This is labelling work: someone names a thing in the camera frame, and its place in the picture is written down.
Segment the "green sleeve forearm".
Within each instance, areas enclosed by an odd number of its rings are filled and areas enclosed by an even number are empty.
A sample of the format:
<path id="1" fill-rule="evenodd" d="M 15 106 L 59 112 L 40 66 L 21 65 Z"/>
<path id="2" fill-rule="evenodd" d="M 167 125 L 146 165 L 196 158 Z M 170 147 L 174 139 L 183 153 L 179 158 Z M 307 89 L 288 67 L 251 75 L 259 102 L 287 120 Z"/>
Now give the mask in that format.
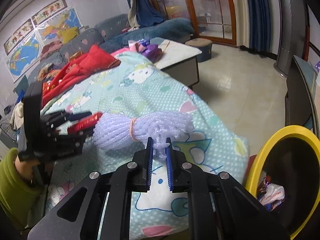
<path id="1" fill-rule="evenodd" d="M 1 207 L 13 227 L 21 231 L 27 226 L 29 211 L 36 203 L 43 186 L 35 181 L 28 185 L 15 168 L 18 149 L 11 148 L 1 160 Z"/>

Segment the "left hand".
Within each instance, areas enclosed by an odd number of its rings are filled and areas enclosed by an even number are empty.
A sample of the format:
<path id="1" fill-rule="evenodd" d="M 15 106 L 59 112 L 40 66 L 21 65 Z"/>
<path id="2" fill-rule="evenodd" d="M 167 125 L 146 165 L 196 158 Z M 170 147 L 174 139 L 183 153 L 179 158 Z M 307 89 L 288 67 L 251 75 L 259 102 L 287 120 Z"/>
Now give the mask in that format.
<path id="1" fill-rule="evenodd" d="M 40 165 L 40 162 L 37 159 L 20 161 L 19 157 L 15 159 L 15 168 L 22 178 L 22 180 L 28 185 L 33 184 L 33 168 Z"/>

